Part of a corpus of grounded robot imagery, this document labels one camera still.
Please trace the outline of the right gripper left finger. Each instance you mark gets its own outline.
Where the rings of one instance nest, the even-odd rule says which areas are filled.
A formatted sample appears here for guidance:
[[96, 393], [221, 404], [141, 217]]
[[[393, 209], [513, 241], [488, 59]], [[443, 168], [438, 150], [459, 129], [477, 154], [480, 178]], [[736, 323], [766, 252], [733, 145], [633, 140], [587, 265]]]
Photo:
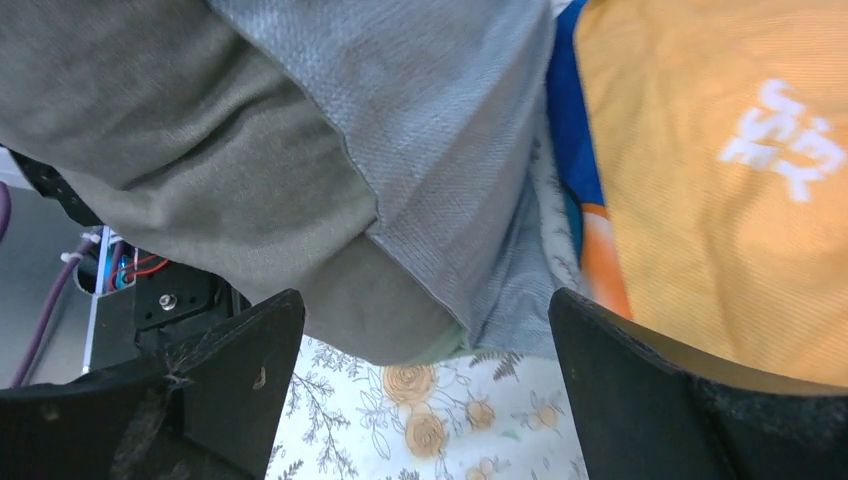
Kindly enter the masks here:
[[302, 339], [281, 292], [64, 384], [1, 394], [5, 479], [261, 479]]

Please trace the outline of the grey blue pillowcase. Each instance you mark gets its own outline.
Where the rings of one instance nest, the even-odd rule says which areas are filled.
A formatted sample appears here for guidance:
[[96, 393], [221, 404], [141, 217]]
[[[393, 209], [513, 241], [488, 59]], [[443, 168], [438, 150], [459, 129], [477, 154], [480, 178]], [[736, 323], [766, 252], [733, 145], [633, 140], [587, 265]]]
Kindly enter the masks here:
[[1, 141], [375, 365], [553, 357], [547, 1], [5, 1]]

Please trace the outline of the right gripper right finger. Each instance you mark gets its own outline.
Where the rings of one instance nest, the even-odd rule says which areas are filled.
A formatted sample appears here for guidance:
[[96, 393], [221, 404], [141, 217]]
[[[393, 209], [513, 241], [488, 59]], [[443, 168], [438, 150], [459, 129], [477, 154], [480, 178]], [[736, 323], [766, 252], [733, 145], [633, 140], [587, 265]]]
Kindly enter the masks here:
[[656, 333], [568, 290], [549, 320], [592, 479], [843, 479], [847, 398], [671, 363]]

